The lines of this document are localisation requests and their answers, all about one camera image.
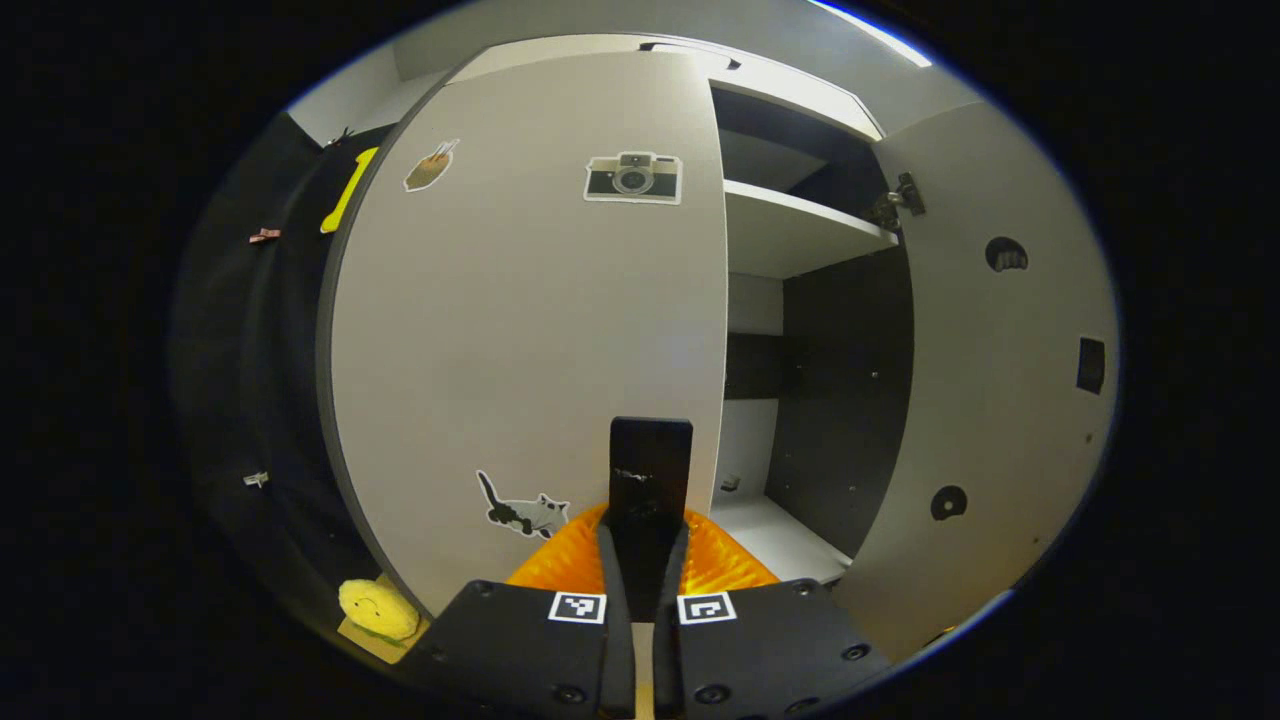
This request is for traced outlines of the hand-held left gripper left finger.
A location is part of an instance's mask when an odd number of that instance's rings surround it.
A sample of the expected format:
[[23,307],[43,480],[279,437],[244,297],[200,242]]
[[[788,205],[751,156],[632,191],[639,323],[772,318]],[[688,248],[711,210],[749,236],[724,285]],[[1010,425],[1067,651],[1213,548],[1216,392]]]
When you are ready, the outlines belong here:
[[507,582],[474,579],[415,651],[452,719],[631,719],[634,641],[605,507],[575,518]]

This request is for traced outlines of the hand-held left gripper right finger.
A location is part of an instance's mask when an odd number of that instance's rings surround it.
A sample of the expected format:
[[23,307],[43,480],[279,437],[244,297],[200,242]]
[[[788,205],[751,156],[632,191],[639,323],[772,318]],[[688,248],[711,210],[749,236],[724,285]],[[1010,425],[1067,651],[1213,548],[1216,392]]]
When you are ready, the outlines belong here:
[[686,511],[655,615],[658,719],[818,719],[890,660],[818,580],[782,580]]

